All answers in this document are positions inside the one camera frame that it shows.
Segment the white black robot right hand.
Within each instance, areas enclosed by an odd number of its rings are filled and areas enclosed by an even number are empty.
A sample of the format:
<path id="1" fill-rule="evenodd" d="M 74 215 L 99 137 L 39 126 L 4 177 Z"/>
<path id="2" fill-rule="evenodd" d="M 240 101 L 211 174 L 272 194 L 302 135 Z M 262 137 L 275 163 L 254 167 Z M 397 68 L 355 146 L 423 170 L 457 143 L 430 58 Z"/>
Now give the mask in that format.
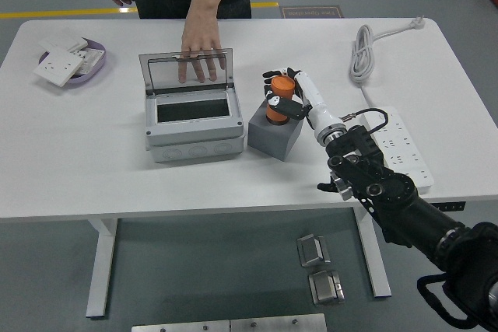
<path id="1" fill-rule="evenodd" d="M 265 79 L 265 98 L 269 108 L 297 121 L 308 119 L 314 130 L 314 137 L 321 146 L 325 147 L 329 142 L 346 133 L 343 120 L 331 113 L 316 85 L 306 72 L 284 68 L 265 72 L 262 76 Z M 301 99 L 301 103 L 277 93 L 277 90 L 272 88 L 272 80 L 275 77 L 292 79 L 295 83 L 293 94 Z"/>

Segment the person's left hand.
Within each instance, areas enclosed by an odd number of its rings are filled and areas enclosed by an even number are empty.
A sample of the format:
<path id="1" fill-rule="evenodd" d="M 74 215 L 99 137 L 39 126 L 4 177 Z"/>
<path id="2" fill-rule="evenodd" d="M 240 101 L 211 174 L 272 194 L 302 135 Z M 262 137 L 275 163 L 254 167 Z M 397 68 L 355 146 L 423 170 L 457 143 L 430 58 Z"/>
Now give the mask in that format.
<path id="1" fill-rule="evenodd" d="M 221 50 L 219 27 L 217 18 L 211 16 L 189 15 L 184 24 L 181 38 L 181 59 L 178 64 L 178 80 L 186 83 L 188 59 L 192 59 L 194 72 L 199 82 L 206 80 L 206 73 L 210 81 L 217 80 L 217 68 L 213 58 L 205 60 L 207 72 L 202 63 L 197 59 L 199 54 L 213 54 Z"/>

